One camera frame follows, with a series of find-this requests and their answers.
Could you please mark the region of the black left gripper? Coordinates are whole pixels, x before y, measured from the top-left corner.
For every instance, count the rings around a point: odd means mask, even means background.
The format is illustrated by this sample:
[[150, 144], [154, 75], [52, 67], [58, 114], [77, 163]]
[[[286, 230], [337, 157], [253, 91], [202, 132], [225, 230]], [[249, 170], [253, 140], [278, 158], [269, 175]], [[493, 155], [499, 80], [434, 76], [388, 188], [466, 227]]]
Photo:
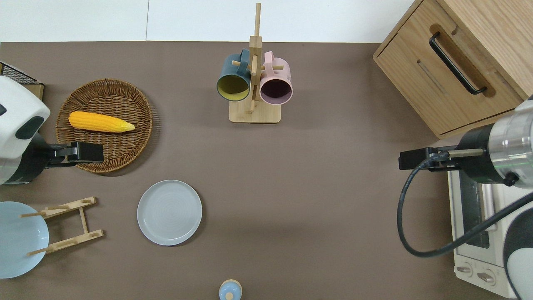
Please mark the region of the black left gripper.
[[80, 163], [101, 163], [104, 161], [103, 145], [88, 142], [48, 144], [50, 159], [46, 168], [71, 167]]

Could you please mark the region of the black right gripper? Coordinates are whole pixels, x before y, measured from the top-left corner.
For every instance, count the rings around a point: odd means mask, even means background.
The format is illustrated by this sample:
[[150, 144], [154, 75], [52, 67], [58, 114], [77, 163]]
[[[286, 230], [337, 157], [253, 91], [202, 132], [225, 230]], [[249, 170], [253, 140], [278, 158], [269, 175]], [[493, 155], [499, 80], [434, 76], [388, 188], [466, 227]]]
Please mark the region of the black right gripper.
[[442, 147], [424, 147], [415, 150], [403, 151], [399, 155], [399, 169], [400, 170], [413, 170], [421, 165], [421, 168], [431, 167], [431, 171], [455, 171], [460, 170], [460, 165], [452, 159], [445, 161], [427, 160], [431, 154], [434, 154], [455, 150], [456, 146], [442, 146]]

